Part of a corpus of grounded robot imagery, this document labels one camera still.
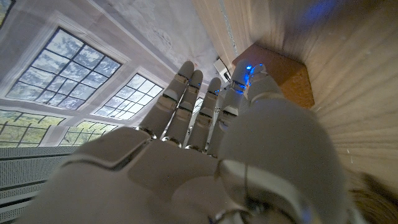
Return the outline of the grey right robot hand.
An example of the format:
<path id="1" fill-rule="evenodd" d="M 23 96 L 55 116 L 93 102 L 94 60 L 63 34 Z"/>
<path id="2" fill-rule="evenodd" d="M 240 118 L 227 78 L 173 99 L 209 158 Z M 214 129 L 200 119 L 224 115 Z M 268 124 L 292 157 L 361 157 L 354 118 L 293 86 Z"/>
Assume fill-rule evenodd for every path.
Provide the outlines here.
<path id="1" fill-rule="evenodd" d="M 80 146 L 19 223 L 362 223 L 333 143 L 265 66 L 240 61 L 219 115 L 215 80 L 193 129 L 191 62 L 136 128 Z"/>

